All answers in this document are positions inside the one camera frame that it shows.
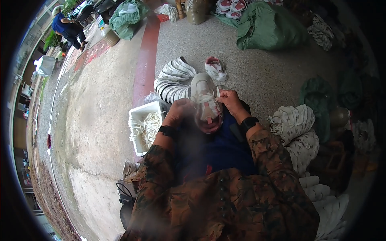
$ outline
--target floral print shirt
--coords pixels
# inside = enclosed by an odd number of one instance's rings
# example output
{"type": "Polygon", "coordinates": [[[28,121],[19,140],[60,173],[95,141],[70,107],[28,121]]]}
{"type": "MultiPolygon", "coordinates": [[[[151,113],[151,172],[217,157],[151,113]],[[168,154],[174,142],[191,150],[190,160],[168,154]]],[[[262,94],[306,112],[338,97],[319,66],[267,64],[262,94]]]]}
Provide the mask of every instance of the floral print shirt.
{"type": "Polygon", "coordinates": [[[313,241],[319,214],[280,137],[259,130],[249,146],[259,175],[231,168],[173,187],[172,154],[153,145],[134,178],[137,198],[121,241],[313,241]]]}

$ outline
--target styrofoam box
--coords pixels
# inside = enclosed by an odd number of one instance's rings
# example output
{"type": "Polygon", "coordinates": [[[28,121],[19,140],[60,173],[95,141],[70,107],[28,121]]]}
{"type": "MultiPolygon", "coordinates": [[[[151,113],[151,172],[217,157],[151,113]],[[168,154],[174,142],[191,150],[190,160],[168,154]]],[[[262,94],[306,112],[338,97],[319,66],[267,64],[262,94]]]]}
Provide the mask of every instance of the styrofoam box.
{"type": "MultiPolygon", "coordinates": [[[[159,101],[154,101],[148,104],[144,104],[143,106],[139,106],[137,108],[131,109],[129,111],[129,125],[130,120],[140,120],[143,121],[146,116],[151,112],[157,112],[161,122],[164,121],[166,117],[166,113],[162,113],[164,110],[159,101]]],[[[137,156],[144,156],[148,150],[144,150],[141,145],[141,137],[137,137],[134,142],[134,150],[137,156]]]]}

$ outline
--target straw hat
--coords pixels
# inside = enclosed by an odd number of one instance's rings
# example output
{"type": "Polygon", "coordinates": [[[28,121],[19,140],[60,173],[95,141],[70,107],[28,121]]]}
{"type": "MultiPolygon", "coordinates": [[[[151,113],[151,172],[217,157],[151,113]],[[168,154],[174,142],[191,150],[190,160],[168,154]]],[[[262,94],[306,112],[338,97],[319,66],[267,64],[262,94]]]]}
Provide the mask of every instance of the straw hat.
{"type": "Polygon", "coordinates": [[[62,8],[64,8],[63,5],[56,6],[56,7],[54,8],[54,10],[52,11],[52,16],[57,15],[57,14],[60,12],[60,10],[62,10],[62,8]]]}

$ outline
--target watch strap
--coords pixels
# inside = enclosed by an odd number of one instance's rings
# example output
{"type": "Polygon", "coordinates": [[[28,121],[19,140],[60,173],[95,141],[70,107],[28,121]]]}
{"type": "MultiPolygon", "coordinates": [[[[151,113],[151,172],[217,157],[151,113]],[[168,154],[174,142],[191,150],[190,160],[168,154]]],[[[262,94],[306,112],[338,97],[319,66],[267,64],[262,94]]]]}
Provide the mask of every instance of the watch strap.
{"type": "Polygon", "coordinates": [[[256,117],[248,117],[240,124],[240,129],[243,132],[243,134],[247,133],[249,129],[254,127],[256,125],[256,122],[259,122],[259,120],[256,117]]]}
{"type": "Polygon", "coordinates": [[[177,137],[177,130],[171,126],[161,126],[158,131],[162,132],[165,136],[173,138],[173,140],[177,137]]]}

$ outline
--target hand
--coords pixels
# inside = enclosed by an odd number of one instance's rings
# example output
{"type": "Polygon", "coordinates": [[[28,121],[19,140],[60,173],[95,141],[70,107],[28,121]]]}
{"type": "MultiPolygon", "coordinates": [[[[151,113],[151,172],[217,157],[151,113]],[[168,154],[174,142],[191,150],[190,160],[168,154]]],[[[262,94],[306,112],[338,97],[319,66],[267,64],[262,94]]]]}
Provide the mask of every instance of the hand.
{"type": "Polygon", "coordinates": [[[177,127],[184,117],[193,115],[195,112],[196,109],[193,102],[186,98],[179,99],[171,105],[162,125],[177,127]]]}
{"type": "Polygon", "coordinates": [[[229,110],[229,113],[239,124],[241,124],[241,122],[247,117],[251,116],[242,106],[239,96],[235,90],[220,89],[220,97],[217,97],[216,100],[225,105],[225,107],[229,110]]]}

